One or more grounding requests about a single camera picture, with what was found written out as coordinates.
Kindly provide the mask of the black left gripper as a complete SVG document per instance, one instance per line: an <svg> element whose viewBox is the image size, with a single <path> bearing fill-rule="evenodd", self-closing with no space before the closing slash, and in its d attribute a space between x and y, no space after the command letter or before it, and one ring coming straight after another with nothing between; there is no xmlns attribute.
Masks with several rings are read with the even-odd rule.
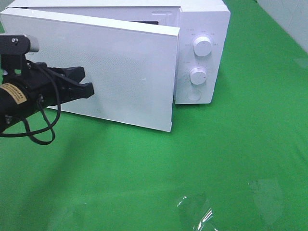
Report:
<svg viewBox="0 0 308 231"><path fill-rule="evenodd" d="M59 78L76 83L60 82L56 85L55 78L47 69ZM80 84L85 78L81 66L47 68L45 63L31 63L27 64L27 71L28 75L16 72L4 75L5 113L36 113L41 107L59 106L77 99L87 99L94 94L92 83Z"/></svg>

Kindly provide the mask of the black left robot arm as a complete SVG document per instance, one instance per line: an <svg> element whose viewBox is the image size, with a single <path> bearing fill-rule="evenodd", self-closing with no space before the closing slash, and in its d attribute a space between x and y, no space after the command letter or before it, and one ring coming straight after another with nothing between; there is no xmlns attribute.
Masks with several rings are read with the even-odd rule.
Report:
<svg viewBox="0 0 308 231"><path fill-rule="evenodd" d="M87 99L94 94L93 84L81 83L85 78L81 66L70 68L47 67L46 63L27 61L20 73L3 76L0 86L0 134L3 137L23 137L51 129L59 120L61 105L78 99ZM5 134L9 127L26 121L31 115L48 106L57 107L57 115L47 127L25 133Z"/></svg>

